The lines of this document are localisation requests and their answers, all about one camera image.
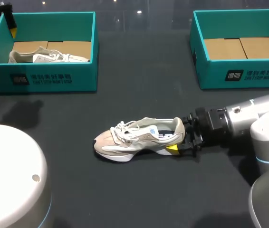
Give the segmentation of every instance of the dark tabletop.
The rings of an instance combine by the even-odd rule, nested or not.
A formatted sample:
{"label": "dark tabletop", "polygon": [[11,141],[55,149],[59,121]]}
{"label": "dark tabletop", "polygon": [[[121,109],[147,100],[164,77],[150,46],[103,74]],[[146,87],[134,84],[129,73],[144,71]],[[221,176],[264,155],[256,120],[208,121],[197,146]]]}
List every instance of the dark tabletop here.
{"label": "dark tabletop", "polygon": [[48,162],[57,228],[252,228],[251,145],[203,148],[197,159],[95,156],[93,139],[120,121],[183,117],[269,89],[199,88],[188,45],[192,11],[267,8],[258,0],[10,0],[15,12],[96,11],[96,93],[0,96],[0,124],[28,133]]}

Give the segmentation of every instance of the shoe tongue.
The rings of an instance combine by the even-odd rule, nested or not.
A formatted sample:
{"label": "shoe tongue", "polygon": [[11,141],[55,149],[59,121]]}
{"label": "shoe tongue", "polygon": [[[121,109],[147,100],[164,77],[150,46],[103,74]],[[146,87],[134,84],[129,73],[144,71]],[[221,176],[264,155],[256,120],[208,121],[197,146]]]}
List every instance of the shoe tongue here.
{"label": "shoe tongue", "polygon": [[150,125],[148,127],[140,128],[138,131],[134,131],[131,134],[140,136],[140,135],[147,134],[147,133],[150,133],[151,135],[156,136],[156,137],[159,136],[159,131],[158,131],[158,128],[156,125]]}

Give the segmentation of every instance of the beige sneaker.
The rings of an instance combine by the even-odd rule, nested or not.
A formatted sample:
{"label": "beige sneaker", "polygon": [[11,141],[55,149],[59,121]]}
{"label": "beige sneaker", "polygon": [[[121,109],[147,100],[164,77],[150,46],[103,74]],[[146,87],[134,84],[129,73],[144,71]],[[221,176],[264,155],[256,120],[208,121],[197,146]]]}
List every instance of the beige sneaker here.
{"label": "beige sneaker", "polygon": [[179,144],[185,137],[182,120],[144,118],[119,123],[95,138],[94,149],[101,156],[117,162],[128,162],[143,149],[162,155],[173,155],[167,146]]}

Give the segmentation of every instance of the cardboard divider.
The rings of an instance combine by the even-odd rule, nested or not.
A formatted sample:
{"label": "cardboard divider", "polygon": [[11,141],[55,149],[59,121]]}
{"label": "cardboard divider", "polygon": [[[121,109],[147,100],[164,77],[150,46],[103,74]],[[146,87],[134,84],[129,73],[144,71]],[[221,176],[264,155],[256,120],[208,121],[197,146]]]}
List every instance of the cardboard divider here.
{"label": "cardboard divider", "polygon": [[269,58],[269,37],[240,38],[248,58]]}
{"label": "cardboard divider", "polygon": [[205,39],[210,59],[269,58],[269,37]]}

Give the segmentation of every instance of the sneaker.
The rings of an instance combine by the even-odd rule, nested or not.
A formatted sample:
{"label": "sneaker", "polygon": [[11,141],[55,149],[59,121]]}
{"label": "sneaker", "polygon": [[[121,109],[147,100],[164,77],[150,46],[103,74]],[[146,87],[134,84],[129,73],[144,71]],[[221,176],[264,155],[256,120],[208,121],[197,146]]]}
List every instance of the sneaker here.
{"label": "sneaker", "polygon": [[62,54],[57,50],[51,50],[52,53],[49,55],[35,54],[33,56],[33,63],[47,63],[47,62],[89,62],[89,59],[80,56],[73,56],[71,54]]}
{"label": "sneaker", "polygon": [[101,133],[94,140],[94,149],[101,156],[116,161],[128,162],[143,149],[161,155],[173,155],[166,147],[179,144],[185,137],[182,120],[144,118],[139,121],[119,123]]}
{"label": "sneaker", "polygon": [[88,59],[70,54],[62,54],[56,50],[39,47],[31,53],[11,51],[9,63],[37,63],[37,62],[89,62]]}

